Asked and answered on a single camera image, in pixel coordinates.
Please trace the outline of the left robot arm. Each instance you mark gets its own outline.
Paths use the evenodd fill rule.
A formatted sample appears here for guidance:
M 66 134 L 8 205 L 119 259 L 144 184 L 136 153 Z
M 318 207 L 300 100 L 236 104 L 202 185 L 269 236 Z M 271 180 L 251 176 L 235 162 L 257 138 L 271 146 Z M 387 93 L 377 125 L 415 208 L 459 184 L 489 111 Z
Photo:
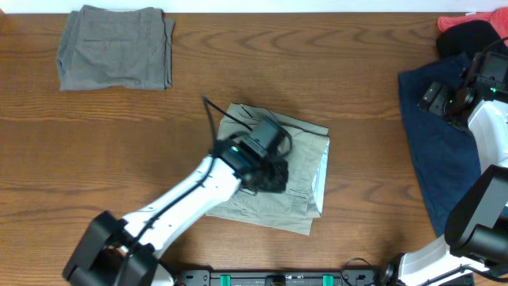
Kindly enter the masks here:
M 87 227 L 63 268 L 72 285 L 173 285 L 160 262 L 167 248 L 207 211 L 227 201 L 278 157 L 281 139 L 253 135 L 216 141 L 210 155 L 182 182 L 138 211 L 109 211 Z

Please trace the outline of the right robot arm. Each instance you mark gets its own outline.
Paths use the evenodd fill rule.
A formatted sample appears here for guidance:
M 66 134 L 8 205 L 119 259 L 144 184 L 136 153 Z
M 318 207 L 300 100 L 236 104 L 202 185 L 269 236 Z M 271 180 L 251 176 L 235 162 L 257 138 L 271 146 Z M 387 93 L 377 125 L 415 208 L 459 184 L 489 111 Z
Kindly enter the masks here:
M 451 56 L 398 77 L 402 122 L 436 239 L 394 258 L 381 285 L 507 280 L 507 58 Z

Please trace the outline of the beige khaki shorts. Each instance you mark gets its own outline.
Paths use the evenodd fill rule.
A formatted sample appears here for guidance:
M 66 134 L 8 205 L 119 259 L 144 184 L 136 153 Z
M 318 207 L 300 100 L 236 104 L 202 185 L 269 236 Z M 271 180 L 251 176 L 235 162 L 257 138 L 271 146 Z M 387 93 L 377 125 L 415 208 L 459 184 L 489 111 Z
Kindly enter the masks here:
M 232 103 L 227 113 L 254 127 L 263 117 L 278 122 L 292 137 L 287 156 L 289 178 L 284 192 L 240 189 L 208 216 L 310 234 L 312 221 L 323 212 L 329 156 L 329 129 L 270 110 Z

